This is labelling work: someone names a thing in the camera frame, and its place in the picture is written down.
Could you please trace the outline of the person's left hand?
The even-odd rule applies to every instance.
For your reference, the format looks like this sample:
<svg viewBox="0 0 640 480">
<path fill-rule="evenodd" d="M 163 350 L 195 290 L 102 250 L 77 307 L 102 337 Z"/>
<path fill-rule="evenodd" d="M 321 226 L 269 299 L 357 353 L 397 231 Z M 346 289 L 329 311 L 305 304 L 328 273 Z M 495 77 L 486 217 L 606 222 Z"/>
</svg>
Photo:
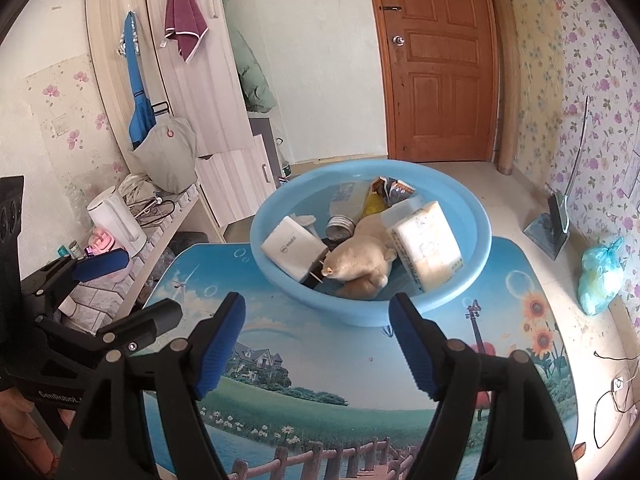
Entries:
<svg viewBox="0 0 640 480">
<path fill-rule="evenodd" d="M 27 463 L 46 478 L 51 479 L 58 470 L 60 453 L 54 452 L 32 418 L 35 403 L 17 390 L 3 390 L 0 400 L 1 421 Z"/>
</svg>

